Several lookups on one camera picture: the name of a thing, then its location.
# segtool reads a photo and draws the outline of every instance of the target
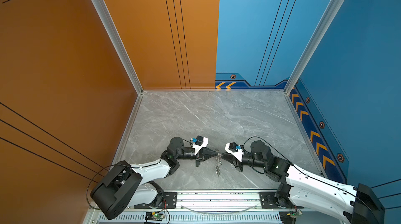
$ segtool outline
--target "light blue panel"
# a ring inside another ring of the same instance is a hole
[[[329,2],[296,0],[265,85],[280,82],[291,75]]]
[[[349,156],[348,182],[401,178],[401,0],[345,0],[301,79]],[[399,183],[374,188],[399,193]],[[385,207],[399,206],[385,198]],[[390,210],[386,223],[397,223]]]
[[[251,85],[263,85],[268,73],[270,86],[290,76],[330,0],[296,1],[274,57],[294,1],[278,11],[280,0],[220,0],[216,71],[237,72]]]
[[[217,72],[238,72],[254,85],[279,3],[220,0]]]

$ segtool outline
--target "yellow chevron arrow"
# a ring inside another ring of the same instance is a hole
[[[330,162],[333,164],[333,166],[335,166],[336,164],[334,164],[334,161],[330,160],[328,157],[323,156],[323,168],[324,170],[326,170],[326,161]]]
[[[323,146],[322,144],[316,142],[316,153],[318,154],[318,156],[319,156],[319,147],[323,148],[324,150],[327,151],[327,148],[325,146]]]
[[[302,104],[301,102],[297,102],[297,103],[295,103],[295,104],[297,105],[296,111],[298,112],[298,106],[303,106],[303,104]]]
[[[309,114],[308,114],[308,112],[305,112],[305,111],[301,110],[301,115],[300,115],[301,121],[302,121],[302,115],[309,115]]]
[[[233,84],[235,84],[235,82],[229,84],[228,86],[226,86],[226,88],[227,88],[227,89],[231,89],[230,86],[232,86]]]
[[[292,95],[292,103],[294,104],[294,97],[299,97],[299,95],[298,94],[293,94]]]
[[[220,86],[223,85],[225,82],[221,82],[218,86],[216,86],[217,89],[221,89]]]
[[[320,135],[317,132],[310,131],[310,142],[313,143],[313,136],[317,136],[320,138]]]

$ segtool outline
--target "orange panel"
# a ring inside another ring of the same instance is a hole
[[[213,89],[219,0],[181,0],[192,89]]]
[[[143,88],[185,89],[178,41],[174,49],[172,37],[177,34],[174,8],[169,7],[169,19],[166,0],[105,2]]]
[[[0,102],[110,164],[137,97],[91,0],[0,3]],[[0,137],[86,177],[99,165],[0,105]],[[87,178],[0,139],[1,223],[78,224]]]

